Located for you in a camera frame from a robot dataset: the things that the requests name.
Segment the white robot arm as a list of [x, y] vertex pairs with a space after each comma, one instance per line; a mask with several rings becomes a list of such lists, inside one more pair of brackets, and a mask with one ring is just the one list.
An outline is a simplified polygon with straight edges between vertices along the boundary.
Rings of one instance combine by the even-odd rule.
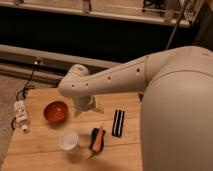
[[143, 171], [213, 171], [213, 51], [184, 46], [89, 74], [72, 66], [58, 86], [85, 110], [97, 94], [143, 94]]

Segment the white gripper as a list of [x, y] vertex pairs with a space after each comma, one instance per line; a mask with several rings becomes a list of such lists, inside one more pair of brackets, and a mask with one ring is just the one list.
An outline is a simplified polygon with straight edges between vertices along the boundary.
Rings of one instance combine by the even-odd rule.
[[78, 117], [82, 111], [88, 111], [93, 109], [93, 111], [98, 113], [104, 113], [104, 108], [102, 106], [96, 106], [95, 107], [95, 98], [93, 96], [85, 96], [80, 98], [74, 98], [73, 104], [76, 109], [74, 112], [74, 117]]

